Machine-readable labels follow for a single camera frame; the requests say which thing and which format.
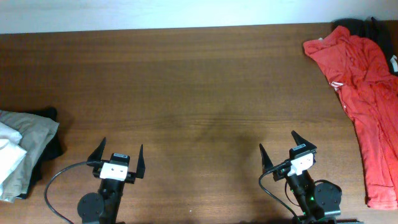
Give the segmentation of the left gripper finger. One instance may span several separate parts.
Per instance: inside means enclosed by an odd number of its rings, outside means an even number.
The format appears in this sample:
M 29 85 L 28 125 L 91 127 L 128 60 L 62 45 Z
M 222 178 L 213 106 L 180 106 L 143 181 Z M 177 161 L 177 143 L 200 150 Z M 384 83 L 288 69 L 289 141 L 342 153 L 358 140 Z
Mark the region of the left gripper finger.
M 136 178 L 143 179 L 145 171 L 146 171 L 146 165 L 145 165 L 145 161 L 144 161 L 144 146 L 141 145 L 140 151 L 139 151 L 139 158 L 137 161 Z
M 87 158 L 87 164 L 89 166 L 97 166 L 102 162 L 102 155 L 106 145 L 106 138 L 103 138 L 99 146 L 89 155 Z

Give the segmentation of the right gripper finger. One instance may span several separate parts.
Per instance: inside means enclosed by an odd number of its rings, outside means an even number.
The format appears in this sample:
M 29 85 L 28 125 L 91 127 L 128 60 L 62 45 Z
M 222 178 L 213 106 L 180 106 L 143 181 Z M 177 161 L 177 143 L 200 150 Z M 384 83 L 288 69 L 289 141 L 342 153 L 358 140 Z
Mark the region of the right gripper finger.
M 297 132 L 292 131 L 291 135 L 292 135 L 295 143 L 298 146 L 304 144 L 306 150 L 316 150 L 317 149 L 317 147 L 314 144 L 312 144 L 311 142 L 309 142 L 306 139 L 304 139 L 303 137 L 301 137 Z
M 265 174 L 270 169 L 272 169 L 274 165 L 273 165 L 272 161 L 270 160 L 270 157 L 268 156 L 268 154 L 262 144 L 259 144 L 259 150 L 261 153 L 261 160 L 262 160 L 262 173 Z

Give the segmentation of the red t-shirt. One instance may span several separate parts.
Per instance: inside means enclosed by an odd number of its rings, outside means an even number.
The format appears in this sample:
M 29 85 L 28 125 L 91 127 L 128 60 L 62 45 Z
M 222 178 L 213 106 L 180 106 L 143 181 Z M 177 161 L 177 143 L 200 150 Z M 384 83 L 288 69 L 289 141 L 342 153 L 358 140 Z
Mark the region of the red t-shirt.
M 366 204 L 397 209 L 397 77 L 381 48 L 338 26 L 303 43 L 354 124 L 363 162 Z

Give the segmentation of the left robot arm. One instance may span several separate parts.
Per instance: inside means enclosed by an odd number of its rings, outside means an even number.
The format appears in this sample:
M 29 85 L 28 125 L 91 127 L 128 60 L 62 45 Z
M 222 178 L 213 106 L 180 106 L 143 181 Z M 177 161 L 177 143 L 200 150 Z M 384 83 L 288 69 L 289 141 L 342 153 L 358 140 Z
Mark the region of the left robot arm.
M 136 179 L 142 179 L 145 174 L 143 147 L 139 150 L 137 168 L 131 172 L 128 155 L 113 153 L 110 159 L 102 159 L 105 145 L 106 138 L 87 159 L 88 165 L 93 168 L 93 176 L 101 182 L 97 192 L 84 195 L 78 202 L 77 212 L 83 223 L 116 223 L 124 186 L 134 184 Z

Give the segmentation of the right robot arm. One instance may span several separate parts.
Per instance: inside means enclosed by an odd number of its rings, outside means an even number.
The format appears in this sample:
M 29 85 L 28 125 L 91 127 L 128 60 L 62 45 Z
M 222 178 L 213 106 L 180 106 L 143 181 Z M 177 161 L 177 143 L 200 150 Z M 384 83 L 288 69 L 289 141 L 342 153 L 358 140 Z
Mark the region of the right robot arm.
M 341 214 L 342 189 L 330 181 L 314 181 L 311 178 L 308 170 L 316 163 L 317 147 L 295 131 L 292 131 L 291 135 L 296 146 L 289 150 L 289 158 L 277 165 L 272 163 L 264 146 L 259 145 L 262 160 L 260 188 L 292 213 L 293 223 L 336 223 L 336 217 Z M 292 208 L 263 186 L 262 179 L 269 174 L 273 175 L 276 182 L 285 180 L 285 190 L 293 193 L 303 215 L 297 215 Z

